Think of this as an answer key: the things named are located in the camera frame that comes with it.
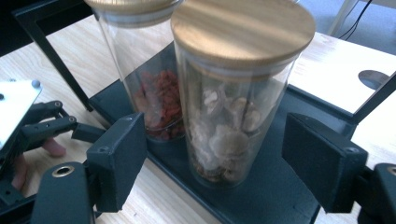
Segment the wooden lid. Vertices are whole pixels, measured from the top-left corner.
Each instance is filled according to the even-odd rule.
[[[289,63],[315,34],[312,16],[290,0],[188,0],[171,25],[191,55],[239,69]]]
[[[84,0],[90,7],[121,14],[140,14],[171,7],[179,0]]]

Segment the glass jar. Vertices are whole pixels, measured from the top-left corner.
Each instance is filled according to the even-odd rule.
[[[189,0],[171,25],[191,171],[209,187],[237,186],[314,36],[313,18],[289,0]]]
[[[134,111],[155,140],[184,136],[169,19],[181,0],[86,0],[100,24]]]

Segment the wooden table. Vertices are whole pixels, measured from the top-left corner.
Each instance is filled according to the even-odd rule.
[[[49,42],[68,66],[89,97],[119,78],[99,27],[93,17],[79,21],[48,36]],[[387,75],[396,70],[396,56],[316,34],[303,52],[290,76],[290,84],[354,112],[374,92],[360,83],[358,73],[372,69]],[[78,122],[101,127],[84,109],[46,56],[31,44],[0,58],[0,81],[38,79],[44,90],[37,102],[60,100]],[[370,153],[368,166],[396,162],[396,94],[366,118],[353,136],[353,142]],[[37,192],[40,176],[51,166],[65,161],[85,161],[91,144],[70,140],[70,133],[56,140],[67,147],[67,155],[52,158],[42,148],[26,153],[28,181],[22,192]],[[319,213],[316,223],[356,223],[359,207],[351,215]],[[131,194],[117,214],[103,214],[97,223],[218,223],[198,202],[146,160]]]

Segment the finger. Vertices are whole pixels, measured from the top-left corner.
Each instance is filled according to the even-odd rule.
[[[26,175],[27,175],[27,163],[23,154],[14,160],[14,169],[15,169],[15,175],[14,178],[12,179],[11,185],[15,189],[21,190],[26,181]]]
[[[62,157],[66,154],[66,148],[59,145],[53,138],[48,139],[43,148],[53,157]]]

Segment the black tray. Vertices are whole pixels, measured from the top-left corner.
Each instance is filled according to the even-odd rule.
[[[155,70],[159,58],[176,63],[173,44],[142,66]],[[110,123],[134,112],[119,81],[94,95],[90,104]],[[240,186],[209,189],[197,182],[190,172],[184,138],[167,143],[148,140],[148,157],[223,223],[314,223],[318,202],[281,157],[289,112],[318,119],[347,138],[357,127],[350,113],[288,86],[262,149]]]

